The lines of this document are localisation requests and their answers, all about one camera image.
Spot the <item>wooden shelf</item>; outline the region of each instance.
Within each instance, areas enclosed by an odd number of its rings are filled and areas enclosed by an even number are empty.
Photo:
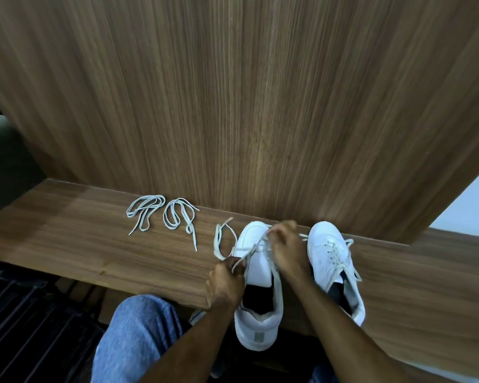
[[[205,309],[216,225],[234,217],[239,234],[254,218],[200,208],[195,252],[184,226],[168,230],[160,210],[150,230],[128,236],[136,220],[126,209],[137,197],[45,180],[0,211],[0,261]],[[479,377],[479,238],[428,230],[410,247],[353,238],[364,329],[396,359]],[[228,253],[227,229],[222,242]],[[286,284],[283,295],[281,326],[312,335]]]

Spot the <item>white sneaker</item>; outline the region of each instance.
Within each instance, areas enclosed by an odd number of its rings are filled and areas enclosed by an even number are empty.
[[[334,282],[344,284],[344,296],[351,308],[351,318],[358,326],[364,322],[364,301],[358,292],[357,282],[362,281],[353,267],[349,247],[353,239],[344,240],[330,222],[319,222],[308,234],[307,255],[311,261],[314,280],[328,292]]]
[[[269,226],[263,222],[249,223],[241,232],[232,253],[236,257],[244,258],[247,263],[247,287],[253,285],[270,288],[273,295],[273,311],[259,314],[245,307],[242,300],[234,313],[238,340],[252,351],[264,351],[273,345],[284,310],[280,275],[271,259],[270,243],[266,238],[268,229]]]

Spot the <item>blue jeans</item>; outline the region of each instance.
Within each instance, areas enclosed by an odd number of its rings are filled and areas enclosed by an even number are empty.
[[[92,365],[92,383],[133,383],[184,334],[174,307],[159,297],[129,297],[115,310]],[[337,382],[329,363],[311,383]]]

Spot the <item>forearm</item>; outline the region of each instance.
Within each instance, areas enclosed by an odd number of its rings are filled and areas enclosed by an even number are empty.
[[[212,307],[149,368],[141,382],[206,381],[233,315],[234,307]]]
[[[409,381],[407,375],[313,279],[290,280],[339,381]]]

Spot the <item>hand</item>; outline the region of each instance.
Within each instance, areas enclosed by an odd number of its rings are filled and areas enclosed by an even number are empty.
[[[286,220],[268,231],[275,264],[288,282],[312,278],[307,247],[296,231],[296,222]]]
[[[209,307],[226,305],[236,309],[245,291],[245,262],[239,264],[232,274],[232,267],[239,257],[228,257],[215,265],[206,281],[206,301]]]

